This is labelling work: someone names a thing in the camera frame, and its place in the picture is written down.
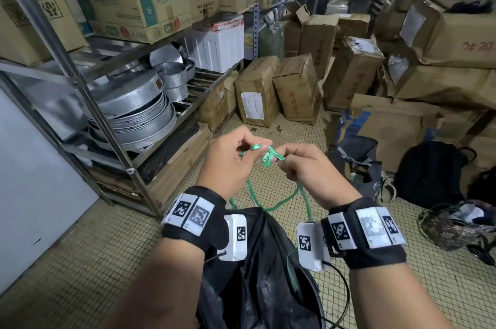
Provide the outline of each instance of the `backpack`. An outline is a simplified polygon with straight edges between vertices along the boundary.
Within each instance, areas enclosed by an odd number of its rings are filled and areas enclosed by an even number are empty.
[[[463,200],[460,191],[462,167],[470,163],[455,145],[429,141],[408,149],[394,176],[398,196],[426,209],[440,203]]]
[[[480,200],[496,207],[496,166],[492,169],[483,171],[479,177],[468,187],[468,198],[471,200]]]

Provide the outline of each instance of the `tiled floor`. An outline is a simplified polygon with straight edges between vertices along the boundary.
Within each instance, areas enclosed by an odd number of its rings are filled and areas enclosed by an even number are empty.
[[[324,128],[330,113],[321,113],[316,125],[285,120],[282,115],[270,129],[252,127],[275,145],[285,142],[313,143],[322,150]],[[241,125],[235,117],[225,132]],[[195,182],[199,168],[185,185]],[[276,167],[255,165],[250,180],[264,206],[293,193],[295,184]],[[235,202],[251,207],[249,196],[240,191]],[[311,200],[314,218],[325,213]],[[408,260],[422,284],[456,328],[493,328],[496,322],[496,268],[484,265],[467,251],[445,252],[427,242],[419,233],[420,212],[403,200],[389,209],[407,240]],[[295,241],[295,227],[307,219],[305,204],[298,195],[272,215]],[[133,279],[160,238],[158,222],[124,207],[109,207],[101,201],[88,210],[65,238],[47,251],[0,297],[0,327],[10,328],[92,328],[96,327],[117,296]],[[346,265],[336,266],[346,275]],[[314,273],[326,316],[336,320],[346,300],[344,285],[332,270]],[[355,328],[353,307],[344,321]]]

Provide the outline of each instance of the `green rope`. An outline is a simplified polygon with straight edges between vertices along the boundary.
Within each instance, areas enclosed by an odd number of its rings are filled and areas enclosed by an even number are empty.
[[[259,144],[256,144],[256,145],[251,145],[250,146],[250,150],[257,150],[257,149],[260,149],[262,147],[262,145],[259,145]],[[262,161],[263,161],[263,165],[264,167],[269,167],[272,163],[272,157],[275,157],[276,159],[279,159],[279,160],[284,160],[284,157],[280,154],[277,153],[277,151],[274,150],[273,147],[269,146],[269,150],[265,153],[265,155],[263,156],[262,158]],[[312,210],[310,209],[310,202],[308,201],[308,196],[305,192],[305,189],[303,188],[303,186],[298,182],[296,184],[296,189],[294,190],[293,194],[290,195],[288,198],[282,200],[282,201],[279,201],[276,205],[274,205],[273,207],[263,207],[257,200],[257,196],[255,195],[255,192],[253,191],[253,188],[251,187],[251,182],[249,179],[246,180],[246,183],[248,184],[248,190],[249,190],[249,193],[250,193],[250,197],[253,199],[253,202],[255,202],[255,205],[257,205],[258,207],[261,207],[265,212],[272,212],[274,210],[277,210],[279,207],[281,207],[282,205],[284,205],[285,203],[287,203],[289,200],[291,200],[292,198],[294,198],[294,196],[296,196],[298,194],[298,192],[300,192],[301,196],[303,197],[303,200],[305,201],[305,205],[307,207],[307,216],[308,216],[308,220],[309,222],[313,222],[313,217],[312,217]],[[237,205],[234,203],[234,200],[233,198],[230,198],[229,199],[229,204],[234,208],[234,209],[238,209]]]

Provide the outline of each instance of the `human hand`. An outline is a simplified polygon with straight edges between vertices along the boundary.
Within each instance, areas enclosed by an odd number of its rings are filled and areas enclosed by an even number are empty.
[[[324,209],[346,205],[362,197],[317,146],[284,144],[275,151],[285,157],[276,160],[276,164],[288,179],[301,182]]]
[[[250,145],[265,145],[255,151]],[[245,184],[253,163],[268,151],[272,140],[256,137],[247,127],[241,126],[210,142],[196,185],[220,194],[226,201]]]

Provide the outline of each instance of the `white styrofoam box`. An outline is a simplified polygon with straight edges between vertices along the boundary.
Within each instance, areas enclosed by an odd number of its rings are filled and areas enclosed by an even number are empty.
[[[245,29],[242,14],[189,30],[181,38],[196,68],[224,73],[245,57]]]

